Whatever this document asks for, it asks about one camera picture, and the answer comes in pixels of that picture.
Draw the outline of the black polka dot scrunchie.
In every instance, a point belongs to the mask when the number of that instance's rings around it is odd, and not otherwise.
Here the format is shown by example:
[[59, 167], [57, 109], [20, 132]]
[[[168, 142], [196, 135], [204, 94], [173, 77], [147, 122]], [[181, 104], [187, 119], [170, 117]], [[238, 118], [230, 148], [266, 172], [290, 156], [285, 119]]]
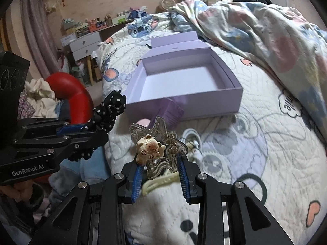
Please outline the black polka dot scrunchie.
[[78, 125], [68, 125], [61, 133], [71, 138], [68, 160], [88, 160], [93, 151], [108, 142], [108, 134], [114, 128], [119, 115], [126, 110], [126, 96], [120, 90], [111, 91], [105, 100], [93, 108], [89, 121]]

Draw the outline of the cream claw hair clip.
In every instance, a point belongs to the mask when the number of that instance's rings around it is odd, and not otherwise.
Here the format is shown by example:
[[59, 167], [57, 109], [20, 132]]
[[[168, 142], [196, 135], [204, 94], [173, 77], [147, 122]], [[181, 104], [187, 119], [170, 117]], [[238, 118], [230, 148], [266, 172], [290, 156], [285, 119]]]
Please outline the cream claw hair clip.
[[179, 180], [178, 171], [173, 173], [170, 170], [165, 170], [162, 175], [156, 177], [155, 179], [147, 180], [141, 188], [141, 193], [143, 196], [146, 196], [158, 187], [170, 185], [171, 183], [178, 182]]

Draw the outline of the clear star hair clip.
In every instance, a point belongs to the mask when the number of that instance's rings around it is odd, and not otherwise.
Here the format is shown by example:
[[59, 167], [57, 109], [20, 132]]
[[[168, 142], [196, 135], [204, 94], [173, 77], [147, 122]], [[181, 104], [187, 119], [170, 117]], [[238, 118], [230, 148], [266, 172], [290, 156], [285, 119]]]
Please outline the clear star hair clip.
[[177, 171], [177, 157], [186, 155], [188, 147], [177, 139], [176, 132], [167, 129], [164, 118], [157, 116], [152, 128], [137, 123], [129, 127], [136, 148], [136, 163], [147, 168], [147, 178], [153, 180], [168, 169]]

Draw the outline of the small purple product box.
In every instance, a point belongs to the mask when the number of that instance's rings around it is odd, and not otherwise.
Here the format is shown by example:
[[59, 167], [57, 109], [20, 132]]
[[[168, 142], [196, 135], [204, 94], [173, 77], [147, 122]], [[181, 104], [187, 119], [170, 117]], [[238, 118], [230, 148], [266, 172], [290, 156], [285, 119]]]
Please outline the small purple product box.
[[183, 115], [184, 110], [180, 108], [176, 102], [170, 98], [162, 98], [159, 105], [154, 110], [149, 127], [152, 128], [155, 124], [156, 117], [160, 116], [165, 120], [168, 129], [174, 129], [178, 125]]

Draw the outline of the lavender cardboard box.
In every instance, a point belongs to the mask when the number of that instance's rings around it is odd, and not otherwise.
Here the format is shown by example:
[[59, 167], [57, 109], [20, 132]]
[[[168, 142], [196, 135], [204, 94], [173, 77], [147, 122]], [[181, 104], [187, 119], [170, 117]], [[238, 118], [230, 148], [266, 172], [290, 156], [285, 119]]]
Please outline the lavender cardboard box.
[[237, 113], [243, 87], [196, 32], [152, 38], [124, 94], [131, 123], [151, 119], [162, 98], [184, 110], [181, 120]]

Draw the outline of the clothes pile on chair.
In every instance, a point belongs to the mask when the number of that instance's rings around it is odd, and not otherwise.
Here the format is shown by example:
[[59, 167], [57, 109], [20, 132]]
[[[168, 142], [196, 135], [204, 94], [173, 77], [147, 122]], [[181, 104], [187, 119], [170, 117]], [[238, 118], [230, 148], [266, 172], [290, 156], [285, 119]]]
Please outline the clothes pile on chair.
[[58, 118], [62, 102], [44, 79], [31, 79], [24, 83], [20, 93], [17, 119]]

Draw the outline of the red chair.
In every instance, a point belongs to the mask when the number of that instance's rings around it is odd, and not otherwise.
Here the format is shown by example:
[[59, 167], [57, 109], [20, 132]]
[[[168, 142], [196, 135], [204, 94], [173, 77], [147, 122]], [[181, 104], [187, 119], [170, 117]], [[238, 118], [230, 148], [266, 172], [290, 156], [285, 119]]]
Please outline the red chair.
[[68, 100], [71, 124], [86, 123], [93, 115], [94, 103], [85, 86], [74, 76], [56, 72], [45, 79], [57, 99]]

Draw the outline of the white quilted cartoon bedspread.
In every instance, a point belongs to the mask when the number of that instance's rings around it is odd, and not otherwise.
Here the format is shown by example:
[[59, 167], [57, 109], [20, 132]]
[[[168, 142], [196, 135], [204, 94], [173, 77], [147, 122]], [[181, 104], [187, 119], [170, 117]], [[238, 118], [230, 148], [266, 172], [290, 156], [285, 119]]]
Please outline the white quilted cartoon bedspread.
[[[326, 144], [303, 106], [263, 68], [222, 47], [214, 51], [243, 86], [235, 115], [181, 122], [180, 140], [202, 172], [244, 182], [294, 244], [306, 244], [326, 215]], [[198, 205], [180, 182], [125, 205], [129, 244], [195, 244]]]

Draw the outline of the white drawer unit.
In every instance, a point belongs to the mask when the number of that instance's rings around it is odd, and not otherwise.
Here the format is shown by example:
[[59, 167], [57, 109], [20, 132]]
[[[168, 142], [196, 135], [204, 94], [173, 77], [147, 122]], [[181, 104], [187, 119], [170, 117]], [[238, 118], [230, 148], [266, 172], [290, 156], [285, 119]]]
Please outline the white drawer unit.
[[98, 32], [89, 33], [82, 36], [69, 44], [70, 50], [73, 53], [75, 61], [90, 56], [92, 52], [96, 51], [101, 42], [101, 37]]

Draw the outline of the purple curtain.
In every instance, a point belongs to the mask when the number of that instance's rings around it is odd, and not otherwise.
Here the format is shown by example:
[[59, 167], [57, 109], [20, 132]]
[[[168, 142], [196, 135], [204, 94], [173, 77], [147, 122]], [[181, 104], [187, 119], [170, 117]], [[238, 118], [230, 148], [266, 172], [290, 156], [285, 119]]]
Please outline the purple curtain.
[[24, 35], [41, 76], [46, 79], [60, 72], [59, 52], [45, 11], [43, 0], [20, 0]]

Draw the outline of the floral comforter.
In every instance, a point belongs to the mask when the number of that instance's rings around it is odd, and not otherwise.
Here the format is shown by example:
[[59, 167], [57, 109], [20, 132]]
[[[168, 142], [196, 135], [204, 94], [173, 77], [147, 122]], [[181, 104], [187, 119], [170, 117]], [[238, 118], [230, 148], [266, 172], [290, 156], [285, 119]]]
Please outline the floral comforter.
[[326, 136], [326, 31], [295, 8], [259, 2], [208, 6], [189, 0], [169, 13], [176, 32], [195, 31], [207, 42], [272, 70]]

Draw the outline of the white desk fan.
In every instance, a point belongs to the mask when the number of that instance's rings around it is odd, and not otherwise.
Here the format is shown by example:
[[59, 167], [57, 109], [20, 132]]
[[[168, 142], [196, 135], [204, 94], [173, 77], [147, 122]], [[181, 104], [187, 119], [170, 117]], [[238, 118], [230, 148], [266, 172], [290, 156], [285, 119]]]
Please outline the white desk fan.
[[175, 5], [176, 5], [175, 0], [162, 0], [160, 2], [160, 8], [163, 11], [168, 11], [171, 7], [173, 7]]

